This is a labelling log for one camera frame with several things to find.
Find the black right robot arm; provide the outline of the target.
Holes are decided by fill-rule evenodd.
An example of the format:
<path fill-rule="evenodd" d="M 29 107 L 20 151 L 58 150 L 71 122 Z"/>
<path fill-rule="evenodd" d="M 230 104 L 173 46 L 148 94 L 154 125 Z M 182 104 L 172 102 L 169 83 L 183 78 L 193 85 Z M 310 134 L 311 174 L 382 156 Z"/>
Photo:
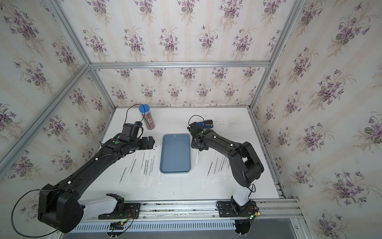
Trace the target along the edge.
<path fill-rule="evenodd" d="M 264 172 L 264 166 L 252 144 L 238 143 L 218 135 L 210 128 L 203 128 L 198 123 L 189 124 L 188 131 L 192 136 L 191 148 L 198 151 L 210 148 L 221 153 L 229 160 L 233 178 L 237 187 L 232 195 L 234 205 L 244 207 L 250 201 L 250 195 L 255 191 L 252 184 Z"/>

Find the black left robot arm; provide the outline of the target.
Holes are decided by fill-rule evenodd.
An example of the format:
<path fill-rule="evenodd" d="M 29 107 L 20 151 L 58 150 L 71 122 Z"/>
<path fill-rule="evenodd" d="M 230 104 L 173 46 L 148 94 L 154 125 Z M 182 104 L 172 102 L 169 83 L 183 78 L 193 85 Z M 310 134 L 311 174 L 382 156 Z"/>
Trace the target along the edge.
<path fill-rule="evenodd" d="M 87 188 L 111 165 L 137 150 L 153 149 L 153 137 L 132 138 L 117 134 L 105 142 L 93 158 L 56 185 L 39 192 L 37 218 L 62 233 L 72 231 L 81 221 L 123 208 L 122 197 L 113 194 L 82 201 Z"/>

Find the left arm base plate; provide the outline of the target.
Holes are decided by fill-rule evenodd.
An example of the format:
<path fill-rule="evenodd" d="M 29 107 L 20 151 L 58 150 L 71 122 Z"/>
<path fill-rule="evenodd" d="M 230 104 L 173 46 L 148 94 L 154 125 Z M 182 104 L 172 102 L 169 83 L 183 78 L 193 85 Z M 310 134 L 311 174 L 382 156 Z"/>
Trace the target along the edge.
<path fill-rule="evenodd" d="M 99 220 L 113 220 L 113 219 L 138 219 L 140 213 L 140 203 L 124 203 L 114 209 L 109 214 L 102 214 L 98 216 Z"/>

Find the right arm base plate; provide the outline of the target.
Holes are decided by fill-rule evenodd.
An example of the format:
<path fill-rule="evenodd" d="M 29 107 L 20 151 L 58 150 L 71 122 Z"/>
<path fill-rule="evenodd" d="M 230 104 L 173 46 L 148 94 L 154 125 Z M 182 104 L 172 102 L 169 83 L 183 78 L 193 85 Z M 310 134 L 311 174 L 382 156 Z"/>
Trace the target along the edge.
<path fill-rule="evenodd" d="M 244 206 L 239 206 L 233 200 L 217 201 L 216 207 L 220 218 L 245 217 L 253 219 L 260 215 L 254 200 L 249 200 Z"/>

